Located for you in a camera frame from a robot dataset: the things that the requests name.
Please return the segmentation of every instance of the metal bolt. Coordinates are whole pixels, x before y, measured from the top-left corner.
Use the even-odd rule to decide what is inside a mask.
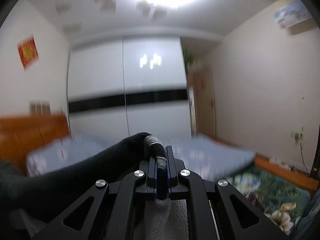
[[[107,182],[104,179],[99,179],[96,181],[96,186],[99,188],[103,188],[106,184]]]
[[[220,179],[220,180],[218,181],[218,185],[219,185],[220,187],[226,187],[226,186],[228,185],[228,182],[227,182],[225,179]]]
[[[188,170],[182,170],[182,171],[180,171],[180,174],[182,175],[182,176],[189,176],[190,175],[190,171],[188,171]]]
[[[138,171],[135,171],[135,172],[134,172],[134,175],[135,175],[136,177],[142,177],[142,176],[144,175],[144,172],[138,170]]]

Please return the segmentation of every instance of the power cord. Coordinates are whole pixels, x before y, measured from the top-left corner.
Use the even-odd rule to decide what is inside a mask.
[[[309,176],[309,172],[308,172],[308,169],[307,169],[306,165],[304,164],[304,160],[303,160],[303,154],[302,154],[302,146],[301,146],[301,140],[300,140],[300,151],[301,151],[301,156],[302,156],[302,162],[303,162],[303,165],[304,165],[304,167],[306,168],[306,170],[307,170],[307,174],[308,174],[308,176]]]

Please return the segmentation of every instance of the wooden headboard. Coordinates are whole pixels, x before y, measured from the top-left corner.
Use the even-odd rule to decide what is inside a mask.
[[[0,159],[13,163],[26,175],[29,152],[69,135],[63,115],[0,118]]]

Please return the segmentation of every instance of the wardrobe door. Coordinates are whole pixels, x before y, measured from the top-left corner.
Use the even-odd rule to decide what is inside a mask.
[[[180,38],[124,39],[124,87],[130,135],[191,136]]]
[[[129,135],[122,54],[122,40],[71,52],[68,71],[71,134],[89,133],[112,143]]]

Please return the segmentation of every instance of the black horizontal band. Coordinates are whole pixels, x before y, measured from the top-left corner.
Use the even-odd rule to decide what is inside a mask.
[[[116,106],[131,106],[156,102],[188,100],[186,89],[161,90],[142,93],[126,93],[122,95],[103,96],[89,98],[80,101],[69,102],[69,113],[77,113],[89,110],[103,109]]]

